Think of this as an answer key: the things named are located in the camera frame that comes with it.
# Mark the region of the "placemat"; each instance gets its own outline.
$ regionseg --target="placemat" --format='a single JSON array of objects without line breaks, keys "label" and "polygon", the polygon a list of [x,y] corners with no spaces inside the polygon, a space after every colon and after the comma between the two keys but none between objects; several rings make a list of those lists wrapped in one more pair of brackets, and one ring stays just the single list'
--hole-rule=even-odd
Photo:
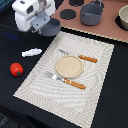
[{"label": "placemat", "polygon": [[[58,75],[55,64],[64,56],[58,49],[98,59],[97,63],[82,60],[83,73],[72,79],[84,84],[85,90],[44,76],[45,71]],[[61,31],[14,96],[82,128],[90,128],[113,49],[112,44]]]}]

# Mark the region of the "fork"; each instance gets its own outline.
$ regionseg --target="fork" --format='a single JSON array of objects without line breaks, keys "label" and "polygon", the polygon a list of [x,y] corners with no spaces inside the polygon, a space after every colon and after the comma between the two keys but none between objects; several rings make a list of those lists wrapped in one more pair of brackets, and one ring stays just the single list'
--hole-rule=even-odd
[{"label": "fork", "polygon": [[64,83],[67,83],[67,84],[70,84],[72,86],[75,86],[77,88],[80,88],[80,89],[85,89],[86,87],[82,84],[79,84],[79,83],[76,83],[74,81],[71,81],[71,80],[68,80],[68,79],[64,79],[64,78],[60,78],[58,77],[57,75],[55,74],[52,74],[51,72],[45,72],[44,74],[47,78],[50,78],[52,80],[61,80],[63,81]]}]

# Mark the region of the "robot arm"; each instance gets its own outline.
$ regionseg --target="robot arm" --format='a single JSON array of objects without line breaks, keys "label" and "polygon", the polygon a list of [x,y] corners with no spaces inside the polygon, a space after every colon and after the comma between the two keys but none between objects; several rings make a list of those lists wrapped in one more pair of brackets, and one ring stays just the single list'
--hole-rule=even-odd
[{"label": "robot arm", "polygon": [[49,22],[56,10],[54,0],[16,0],[12,8],[18,29],[28,31],[33,27],[35,32]]}]

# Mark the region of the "table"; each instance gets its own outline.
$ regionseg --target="table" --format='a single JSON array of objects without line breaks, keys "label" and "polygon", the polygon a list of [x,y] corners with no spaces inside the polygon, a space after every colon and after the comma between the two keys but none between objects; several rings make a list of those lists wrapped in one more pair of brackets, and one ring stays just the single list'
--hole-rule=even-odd
[{"label": "table", "polygon": [[[63,0],[55,0],[55,2],[58,8]],[[17,29],[14,11],[11,8],[1,13],[0,17],[2,17],[0,24]],[[66,28],[61,30],[115,45],[91,128],[127,128],[128,44]],[[52,113],[13,97],[54,38],[22,33],[0,26],[0,105],[31,116],[52,128],[80,128]],[[40,55],[25,59],[21,57],[21,52],[36,47],[42,49]],[[13,77],[9,70],[10,65],[15,62],[24,67],[24,74],[17,78]]]}]

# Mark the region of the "fork handle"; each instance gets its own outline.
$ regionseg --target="fork handle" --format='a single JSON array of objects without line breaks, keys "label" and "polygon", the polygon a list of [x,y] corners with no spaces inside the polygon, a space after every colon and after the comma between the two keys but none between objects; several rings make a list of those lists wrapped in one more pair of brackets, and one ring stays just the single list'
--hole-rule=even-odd
[{"label": "fork handle", "polygon": [[67,84],[70,84],[72,86],[75,86],[77,88],[80,88],[80,89],[85,89],[86,88],[84,85],[76,83],[76,82],[68,80],[68,79],[64,79],[64,82],[67,83]]},{"label": "fork handle", "polygon": [[78,55],[78,57],[79,57],[80,59],[88,60],[88,61],[91,61],[91,62],[94,62],[94,63],[96,63],[96,62],[98,61],[98,60],[95,59],[95,58],[91,58],[91,57],[87,57],[87,56],[83,56],[83,55]]}]

